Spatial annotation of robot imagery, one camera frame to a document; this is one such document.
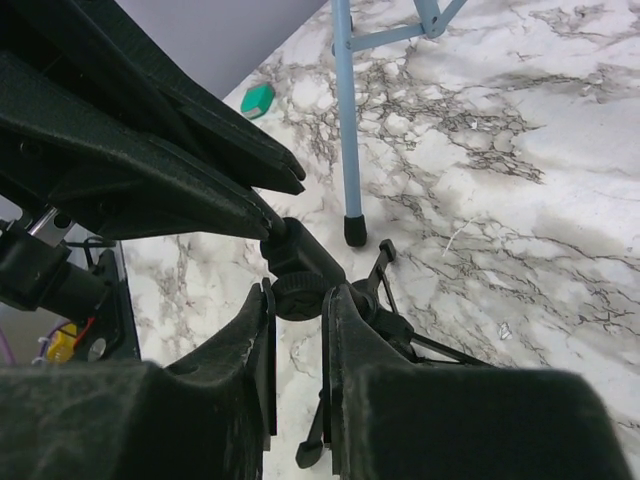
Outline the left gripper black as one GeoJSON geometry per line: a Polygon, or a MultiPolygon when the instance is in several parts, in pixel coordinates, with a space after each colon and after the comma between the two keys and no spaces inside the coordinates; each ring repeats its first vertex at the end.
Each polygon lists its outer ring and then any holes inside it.
{"type": "Polygon", "coordinates": [[[75,360],[137,359],[122,248],[190,232],[267,240],[279,216],[183,149],[139,133],[1,55],[1,301],[78,328],[75,360]]]}

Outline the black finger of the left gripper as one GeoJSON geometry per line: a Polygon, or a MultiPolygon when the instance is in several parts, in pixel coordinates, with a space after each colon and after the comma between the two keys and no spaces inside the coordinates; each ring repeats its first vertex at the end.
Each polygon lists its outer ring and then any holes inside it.
{"type": "Polygon", "coordinates": [[[187,76],[114,1],[32,1],[29,21],[132,115],[235,182],[298,195],[305,171],[284,145],[187,76]]]}

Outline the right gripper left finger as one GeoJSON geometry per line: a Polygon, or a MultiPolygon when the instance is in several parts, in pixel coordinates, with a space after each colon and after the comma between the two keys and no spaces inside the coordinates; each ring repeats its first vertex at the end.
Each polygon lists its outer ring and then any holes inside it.
{"type": "Polygon", "coordinates": [[[173,364],[105,360],[1,372],[5,479],[259,479],[275,431],[275,300],[173,364]]]}

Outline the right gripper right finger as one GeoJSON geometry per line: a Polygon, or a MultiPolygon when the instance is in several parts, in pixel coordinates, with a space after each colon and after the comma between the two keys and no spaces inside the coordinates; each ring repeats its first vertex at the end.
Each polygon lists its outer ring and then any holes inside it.
{"type": "Polygon", "coordinates": [[[325,439],[343,479],[629,479],[598,394],[552,369],[415,364],[345,286],[322,313],[325,439]]]}

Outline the black studio microphone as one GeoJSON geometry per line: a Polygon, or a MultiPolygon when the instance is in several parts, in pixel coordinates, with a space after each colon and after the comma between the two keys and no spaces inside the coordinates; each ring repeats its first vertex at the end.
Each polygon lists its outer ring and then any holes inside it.
{"type": "Polygon", "coordinates": [[[447,419],[429,410],[413,414],[408,403],[427,373],[457,374],[483,361],[415,332],[396,306],[383,308],[386,267],[395,261],[391,240],[379,245],[369,276],[354,284],[297,220],[260,250],[277,280],[272,287],[279,318],[322,320],[322,381],[308,437],[296,463],[309,469],[325,450],[337,475],[398,478],[423,472],[429,479],[472,479],[487,468],[486,446],[475,438],[475,421],[447,419]],[[409,419],[401,419],[407,413],[409,419]]]}

